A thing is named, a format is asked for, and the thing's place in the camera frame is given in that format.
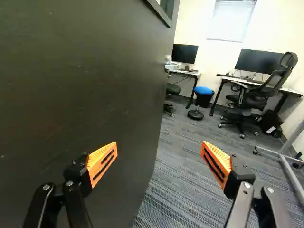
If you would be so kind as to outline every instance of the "door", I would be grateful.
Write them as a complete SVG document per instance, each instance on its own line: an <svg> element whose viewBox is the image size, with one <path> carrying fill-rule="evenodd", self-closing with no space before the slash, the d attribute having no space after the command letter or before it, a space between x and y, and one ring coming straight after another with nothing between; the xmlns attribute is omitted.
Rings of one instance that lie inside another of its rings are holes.
<svg viewBox="0 0 304 228"><path fill-rule="evenodd" d="M85 203L94 227L132 225L156 156L175 2L168 28L143 0L1 1L2 227L22 225L39 185L113 141L118 158Z"/></svg>

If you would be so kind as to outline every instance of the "floor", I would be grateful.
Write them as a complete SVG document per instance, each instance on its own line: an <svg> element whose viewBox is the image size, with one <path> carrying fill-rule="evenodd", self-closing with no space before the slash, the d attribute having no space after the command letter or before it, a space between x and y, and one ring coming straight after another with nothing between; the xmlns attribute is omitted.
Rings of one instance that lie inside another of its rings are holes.
<svg viewBox="0 0 304 228"><path fill-rule="evenodd" d="M252 167L255 185L269 185L280 190L295 228L304 228L304 209L300 206L290 182L278 161L252 154L259 144L277 150L282 142L272 136L253 135L249 129L240 139L234 127L218 128L220 111L209 116L201 110L203 121L187 117L185 101L171 103L174 117L164 114L154 172L133 228L222 228L232 201L223 194L209 168L200 156L203 140L228 154L236 153ZM298 173L302 182L303 176ZM258 227L251 210L248 228Z"/></svg>

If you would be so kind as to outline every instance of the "bolt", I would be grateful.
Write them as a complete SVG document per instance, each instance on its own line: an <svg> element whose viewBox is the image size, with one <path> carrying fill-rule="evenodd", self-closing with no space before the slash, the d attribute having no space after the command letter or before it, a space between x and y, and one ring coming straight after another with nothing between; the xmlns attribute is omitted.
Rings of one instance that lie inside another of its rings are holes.
<svg viewBox="0 0 304 228"><path fill-rule="evenodd" d="M245 185L246 188L250 189L250 184L249 183L245 182L244 185Z"/></svg>
<svg viewBox="0 0 304 228"><path fill-rule="evenodd" d="M43 190L48 190L51 186L49 186L48 184L43 185L42 189Z"/></svg>
<svg viewBox="0 0 304 228"><path fill-rule="evenodd" d="M267 190L268 190L270 193L274 193L274 192L275 192L271 187L268 187Z"/></svg>
<svg viewBox="0 0 304 228"><path fill-rule="evenodd" d="M73 184L73 182L70 180L66 183L67 186L71 186L72 184Z"/></svg>

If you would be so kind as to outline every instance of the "computer tower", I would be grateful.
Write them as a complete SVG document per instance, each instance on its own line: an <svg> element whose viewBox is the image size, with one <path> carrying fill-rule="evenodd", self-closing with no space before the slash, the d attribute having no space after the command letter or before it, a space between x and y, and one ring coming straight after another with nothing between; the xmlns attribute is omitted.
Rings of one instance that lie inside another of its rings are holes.
<svg viewBox="0 0 304 228"><path fill-rule="evenodd" d="M279 133L278 129L282 125L281 118L272 110L267 110L263 116L257 118L257 122L264 134Z"/></svg>

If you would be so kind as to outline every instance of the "desk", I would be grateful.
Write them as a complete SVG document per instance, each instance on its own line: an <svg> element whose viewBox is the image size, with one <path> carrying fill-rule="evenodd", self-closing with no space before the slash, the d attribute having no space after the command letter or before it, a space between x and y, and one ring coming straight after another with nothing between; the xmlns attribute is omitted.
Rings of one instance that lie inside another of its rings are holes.
<svg viewBox="0 0 304 228"><path fill-rule="evenodd" d="M222 77L222 81L220 83L220 86L219 86L219 89L218 89L218 93L217 93L217 96L214 100L214 103L211 107L211 110L210 110L210 113L209 115L210 116L213 116L213 113L214 113L214 108L215 108L215 105L217 104L217 101L218 101L218 98L219 98L219 94L220 92L222 91L222 88L223 88L223 85L227 82L241 82L245 85L251 85L251 86L260 86L261 84L260 83L255 83L255 82L249 82L249 81L246 81L244 79L240 79L240 78L235 78L235 77ZM280 101L278 102L278 104L276 105L275 109L274 109L274 112L278 113L280 111L280 109L282 108L284 102L286 101L287 97L289 95L293 95L293 96L297 96L297 97L302 97L303 94L295 91L295 90L292 90L292 89L288 89L288 88L285 88L285 87L282 87L279 89L279 92L283 94L282 98L280 99Z"/></svg>
<svg viewBox="0 0 304 228"><path fill-rule="evenodd" d="M170 70L169 74L182 74L182 75L187 75L189 77L194 78L194 84L193 84L193 89L190 97L190 101L188 102L186 109L189 109L191 104L193 103L193 97L194 97L194 88L196 87L196 84L198 82L198 78L201 76L200 72L191 72L191 71L183 71L183 70Z"/></svg>

